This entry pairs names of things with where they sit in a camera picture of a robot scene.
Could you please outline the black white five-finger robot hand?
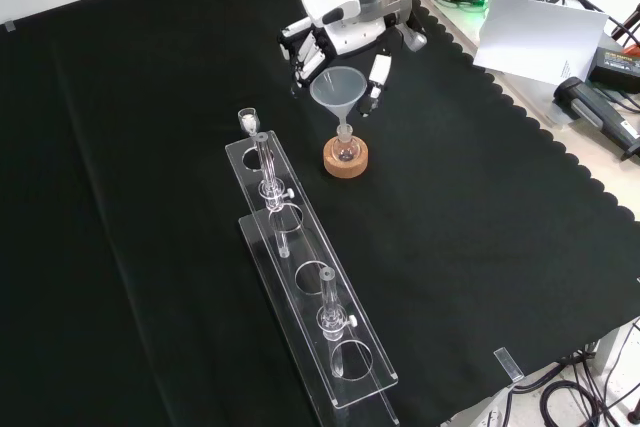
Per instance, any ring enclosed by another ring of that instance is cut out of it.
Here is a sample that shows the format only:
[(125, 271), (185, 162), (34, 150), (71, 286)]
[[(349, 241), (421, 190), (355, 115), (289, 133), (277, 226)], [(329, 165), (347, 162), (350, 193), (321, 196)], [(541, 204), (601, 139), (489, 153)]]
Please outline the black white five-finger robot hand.
[(312, 81), (335, 60), (374, 48), (376, 55), (357, 109), (366, 117), (379, 106), (391, 72), (392, 53), (388, 46), (391, 34), (398, 32), (401, 41), (413, 52), (421, 50), (427, 39), (413, 13), (414, 0), (375, 0), (372, 4), (385, 11), (375, 20), (341, 19), (318, 27), (305, 17), (280, 31), (278, 43), (292, 68), (296, 90), (309, 90)]

